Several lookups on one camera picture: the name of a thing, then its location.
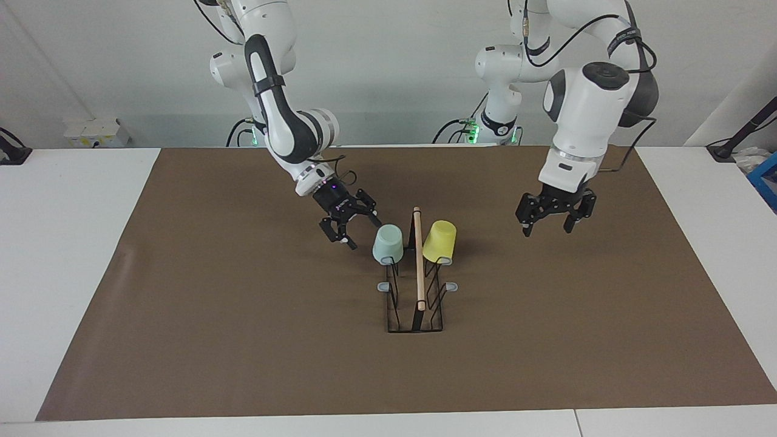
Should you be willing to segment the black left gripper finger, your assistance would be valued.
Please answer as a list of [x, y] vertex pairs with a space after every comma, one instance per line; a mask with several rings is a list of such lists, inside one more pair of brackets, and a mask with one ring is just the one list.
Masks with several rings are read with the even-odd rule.
[[569, 213], [563, 224], [563, 229], [567, 234], [571, 234], [575, 224], [592, 216], [596, 201], [596, 194], [583, 194], [579, 205], [577, 205], [576, 208], [571, 207], [569, 209]]
[[525, 237], [530, 237], [534, 224], [543, 219], [541, 200], [539, 195], [523, 194], [517, 205], [515, 216], [522, 226], [522, 233]]

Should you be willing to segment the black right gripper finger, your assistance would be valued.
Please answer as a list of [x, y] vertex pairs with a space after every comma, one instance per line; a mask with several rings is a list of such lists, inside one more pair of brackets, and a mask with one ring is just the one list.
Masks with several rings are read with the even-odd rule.
[[352, 251], [358, 249], [358, 244], [347, 234], [347, 224], [332, 217], [325, 217], [319, 222], [321, 230], [333, 243], [347, 245]]
[[371, 220], [378, 220], [376, 201], [364, 190], [358, 189], [351, 197], [352, 215], [364, 215]]

